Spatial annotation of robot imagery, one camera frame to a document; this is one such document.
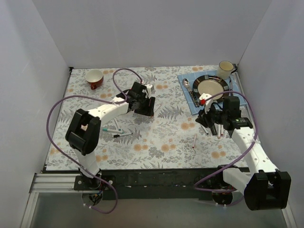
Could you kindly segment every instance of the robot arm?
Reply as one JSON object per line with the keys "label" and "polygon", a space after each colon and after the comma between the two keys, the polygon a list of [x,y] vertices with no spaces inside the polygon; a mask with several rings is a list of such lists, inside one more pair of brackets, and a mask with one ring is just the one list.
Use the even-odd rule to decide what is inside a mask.
{"label": "robot arm", "polygon": [[[118,94],[111,102],[113,104],[104,104],[98,108],[88,111],[78,109],[71,121],[66,133],[66,140],[74,149],[79,162],[83,168],[96,175],[100,169],[96,162],[94,149],[99,140],[100,128],[115,117],[134,111],[135,113],[153,116],[155,97],[151,96],[152,85],[142,85],[135,82],[130,90],[125,90],[127,94],[126,102],[124,95]],[[84,169],[80,169],[83,181],[92,189],[98,187],[99,182],[93,179]]]}
{"label": "robot arm", "polygon": [[[210,95],[203,94],[200,100]],[[214,123],[222,124],[230,137],[244,153],[254,139],[254,130],[248,118],[241,117],[239,98],[229,96],[223,102],[223,110],[218,111],[212,104],[212,99],[202,102],[205,110],[199,112],[196,122],[211,128],[216,135]],[[236,166],[231,166],[219,174],[223,185],[230,184],[240,191],[249,209],[282,209],[287,205],[291,178],[287,172],[281,172],[270,161],[260,142],[255,141],[253,148],[244,157],[250,176],[242,173]]]}

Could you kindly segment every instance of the blue tray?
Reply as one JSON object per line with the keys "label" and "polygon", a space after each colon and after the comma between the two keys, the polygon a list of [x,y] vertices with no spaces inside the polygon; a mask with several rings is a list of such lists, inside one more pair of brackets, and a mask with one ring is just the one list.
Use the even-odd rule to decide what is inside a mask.
{"label": "blue tray", "polygon": [[[194,106],[194,103],[192,102],[192,99],[189,95],[189,92],[188,90],[183,86],[182,84],[182,80],[185,78],[189,81],[190,83],[190,86],[191,86],[191,89],[192,89],[192,86],[193,86],[193,82],[200,76],[203,76],[203,75],[216,75],[217,71],[216,70],[207,70],[207,71],[200,71],[200,72],[195,72],[195,73],[191,73],[191,74],[186,74],[186,75],[178,75],[177,78],[180,82],[180,86],[181,86],[181,89],[183,90],[184,92],[184,95],[186,97],[186,100],[187,100],[187,103],[189,105],[189,108],[190,108],[190,111],[192,113],[192,115],[196,115],[199,113],[199,111],[201,109],[203,109],[204,107],[203,106],[200,106],[198,108],[196,108]],[[237,92],[240,92],[240,89],[239,87],[237,86],[233,76],[231,76],[231,79],[232,79],[232,86],[233,86],[233,91],[237,91]],[[239,97],[239,100],[240,100],[240,105],[246,105],[246,101],[244,100],[244,98],[238,94],[234,94],[234,96],[237,96]]]}

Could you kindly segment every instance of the floral tablecloth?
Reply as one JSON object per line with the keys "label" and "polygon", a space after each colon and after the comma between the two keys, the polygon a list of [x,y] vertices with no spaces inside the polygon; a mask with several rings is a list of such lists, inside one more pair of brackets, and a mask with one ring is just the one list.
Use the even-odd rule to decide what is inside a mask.
{"label": "floral tablecloth", "polygon": [[[104,169],[172,169],[172,168],[213,168],[228,164],[240,155],[237,145],[225,132],[217,138],[204,133],[200,124],[195,122],[181,90],[177,75],[197,71],[214,70],[216,66],[176,66],[176,67],[139,67],[132,68],[145,84],[153,84],[156,97],[154,117],[149,118],[133,112],[121,115],[103,127],[121,128],[132,135],[113,138],[109,132],[100,133],[95,154],[97,162]],[[103,85],[92,91],[85,81],[85,74],[90,69],[73,69],[65,96],[86,95],[111,100],[119,91],[112,82],[115,68],[100,69],[104,74]],[[122,89],[131,88],[138,80],[129,71],[120,71],[116,81]],[[100,106],[100,102],[72,98],[66,100],[60,111],[53,139],[67,154],[77,159],[73,149],[65,140],[70,121],[79,108],[89,110]],[[242,107],[243,116],[247,109]],[[192,148],[194,135],[197,134],[195,148]],[[77,165],[50,146],[48,171],[77,170]],[[246,166],[245,161],[237,163]]]}

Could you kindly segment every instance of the red mug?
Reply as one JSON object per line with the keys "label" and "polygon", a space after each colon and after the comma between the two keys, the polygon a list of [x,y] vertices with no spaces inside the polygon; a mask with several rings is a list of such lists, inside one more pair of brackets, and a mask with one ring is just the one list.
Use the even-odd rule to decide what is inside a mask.
{"label": "red mug", "polygon": [[104,81],[104,75],[100,70],[93,69],[85,74],[86,81],[91,85],[91,89],[97,89]]}

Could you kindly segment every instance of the metal spoon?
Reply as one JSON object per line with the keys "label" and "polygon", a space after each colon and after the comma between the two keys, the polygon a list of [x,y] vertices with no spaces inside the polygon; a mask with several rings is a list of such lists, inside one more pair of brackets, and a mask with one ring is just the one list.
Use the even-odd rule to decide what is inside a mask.
{"label": "metal spoon", "polygon": [[197,101],[197,99],[196,99],[196,97],[195,97],[194,92],[192,91],[192,89],[191,89],[191,87],[190,87],[189,81],[188,81],[187,79],[184,78],[184,79],[182,80],[182,84],[183,84],[184,87],[188,90],[188,92],[189,92],[189,94],[190,94],[190,97],[191,97],[191,99],[192,99],[192,101],[193,101],[195,107],[199,107],[199,103],[198,103],[198,101]]}
{"label": "metal spoon", "polygon": [[192,92],[191,88],[190,88],[190,83],[187,79],[183,79],[182,80],[182,84],[184,85],[184,87],[188,90],[188,92]]}

